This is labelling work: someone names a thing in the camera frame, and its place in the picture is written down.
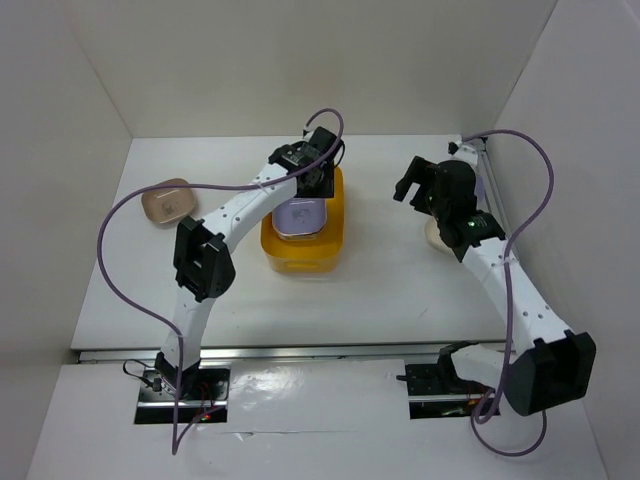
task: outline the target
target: purple cable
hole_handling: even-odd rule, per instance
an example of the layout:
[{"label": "purple cable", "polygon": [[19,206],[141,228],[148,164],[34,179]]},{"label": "purple cable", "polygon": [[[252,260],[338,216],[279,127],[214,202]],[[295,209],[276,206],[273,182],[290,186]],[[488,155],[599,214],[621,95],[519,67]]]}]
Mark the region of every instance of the purple cable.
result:
[{"label": "purple cable", "polygon": [[106,282],[107,286],[113,291],[113,293],[115,293],[115,295],[120,300],[122,300],[126,304],[130,305],[131,307],[135,308],[136,310],[139,310],[142,313],[146,313],[150,317],[153,317],[156,320],[159,320],[160,322],[164,323],[167,327],[169,327],[171,330],[173,330],[175,332],[176,336],[178,337],[178,352],[179,352],[178,353],[178,371],[176,373],[176,385],[175,385],[175,387],[176,387],[175,388],[176,395],[175,395],[175,402],[173,404],[173,431],[172,431],[172,437],[171,437],[171,453],[173,455],[178,453],[178,448],[180,447],[180,441],[184,437],[184,434],[195,423],[195,421],[192,420],[191,423],[189,423],[189,425],[187,425],[185,427],[185,429],[182,431],[182,433],[180,435],[178,435],[178,413],[179,413],[180,392],[181,392],[181,389],[182,389],[182,371],[183,371],[183,366],[184,366],[183,365],[183,363],[184,363],[184,358],[183,358],[184,339],[182,337],[182,332],[180,331],[180,329],[175,324],[173,324],[171,321],[169,321],[166,318],[164,318],[162,315],[159,315],[159,314],[149,310],[148,308],[143,307],[139,303],[131,300],[127,295],[122,293],[122,291],[120,291],[120,289],[118,289],[118,287],[116,287],[116,285],[113,283],[113,280],[111,280],[111,277],[109,276],[109,273],[107,272],[107,269],[106,269],[105,264],[104,264],[103,244],[104,244],[104,234],[105,234],[105,231],[107,229],[107,225],[109,224],[109,222],[111,221],[113,216],[116,214],[116,212],[118,210],[120,210],[120,208],[122,208],[122,206],[125,203],[129,202],[131,199],[133,199],[133,198],[137,197],[138,195],[141,195],[141,194],[143,194],[145,192],[151,192],[153,190],[163,190],[163,189],[166,189],[166,188],[192,188],[192,189],[201,189],[201,190],[225,190],[225,191],[233,191],[233,192],[244,192],[244,191],[248,191],[248,190],[257,190],[259,188],[270,187],[272,185],[276,185],[278,183],[282,183],[282,182],[285,182],[287,180],[290,180],[291,178],[298,177],[298,176],[300,176],[300,175],[302,175],[302,174],[304,174],[304,173],[316,168],[318,165],[320,165],[322,162],[324,162],[336,150],[336,148],[338,148],[338,145],[340,144],[340,140],[342,139],[342,134],[344,132],[344,120],[342,118],[342,115],[340,114],[340,112],[338,112],[334,108],[323,108],[321,110],[318,110],[316,113],[314,113],[311,116],[311,118],[309,118],[309,120],[307,120],[307,123],[305,124],[305,130],[311,124],[311,122],[313,122],[317,117],[319,117],[323,113],[331,113],[338,119],[339,128],[338,128],[338,133],[337,133],[337,136],[336,136],[336,140],[333,142],[333,145],[331,145],[331,148],[329,148],[327,153],[325,153],[324,155],[321,155],[315,162],[311,163],[310,165],[307,165],[303,169],[301,169],[301,170],[299,170],[297,172],[294,172],[294,173],[290,173],[290,174],[288,174],[288,175],[286,175],[284,177],[280,177],[280,178],[277,178],[275,180],[270,180],[268,182],[264,182],[264,183],[262,183],[260,185],[258,185],[258,184],[253,184],[253,185],[210,185],[210,184],[206,184],[206,183],[196,183],[196,184],[190,184],[190,185],[151,185],[149,187],[140,188],[140,189],[136,190],[135,192],[131,192],[129,195],[125,196],[122,200],[120,200],[118,203],[116,203],[113,206],[113,208],[111,210],[109,210],[109,213],[107,213],[107,216],[102,221],[102,225],[100,225],[100,230],[98,231],[98,245],[97,245],[98,267],[100,269],[100,273],[102,274],[102,277],[104,278],[104,281]]},{"label": "purple cable", "polygon": [[[527,218],[522,223],[522,225],[520,225],[520,227],[516,229],[515,232],[513,232],[513,235],[507,240],[507,244],[504,249],[504,258],[509,258],[509,254],[511,253],[511,249],[513,248],[513,244],[516,241],[516,239],[529,225],[531,225],[531,223],[533,223],[533,221],[536,218],[538,218],[538,216],[549,204],[549,200],[551,200],[551,194],[553,193],[553,187],[555,184],[555,175],[553,172],[553,166],[551,165],[551,160],[549,159],[549,156],[544,151],[544,149],[538,144],[538,142],[536,142],[529,135],[519,132],[517,130],[508,130],[508,129],[487,130],[486,132],[480,132],[480,133],[471,135],[469,137],[465,137],[462,139],[462,141],[469,142],[471,140],[475,140],[478,138],[489,137],[491,135],[501,135],[501,134],[512,135],[515,137],[522,138],[523,140],[526,140],[527,142],[529,142],[529,144],[531,144],[533,148],[535,148],[538,151],[538,153],[544,160],[544,163],[547,166],[547,172],[549,174],[549,185],[547,187],[547,193],[545,194],[544,199],[540,203],[540,206],[535,210],[535,212],[533,212],[533,214],[529,218]],[[504,277],[505,277],[505,284],[507,287],[507,340],[505,342],[505,348],[504,348],[502,373],[500,375],[500,382],[498,383],[498,388],[495,391],[493,402],[491,403],[491,407],[489,408],[489,411],[487,412],[487,414],[484,417],[480,417],[482,408],[487,402],[489,395],[493,393],[493,389],[490,389],[485,394],[485,396],[482,398],[482,400],[480,400],[480,402],[478,402],[478,405],[476,405],[476,408],[471,413],[471,428],[473,429],[473,433],[476,435],[480,443],[482,443],[482,445],[484,445],[486,448],[488,448],[492,452],[505,457],[522,457],[524,455],[528,455],[531,452],[533,452],[536,448],[540,446],[540,444],[544,440],[544,437],[547,433],[547,414],[545,411],[542,412],[542,431],[540,433],[540,437],[538,438],[538,440],[536,440],[536,442],[531,447],[521,452],[505,452],[492,447],[480,436],[480,433],[478,432],[478,429],[476,426],[476,423],[479,425],[484,425],[489,420],[491,420],[491,418],[495,415],[496,411],[498,410],[498,405],[500,404],[500,400],[504,395],[504,390],[507,383],[507,372],[509,368],[509,360],[511,359],[511,351],[513,347],[513,280],[511,278],[511,267],[509,266],[509,262],[504,262]]]}]

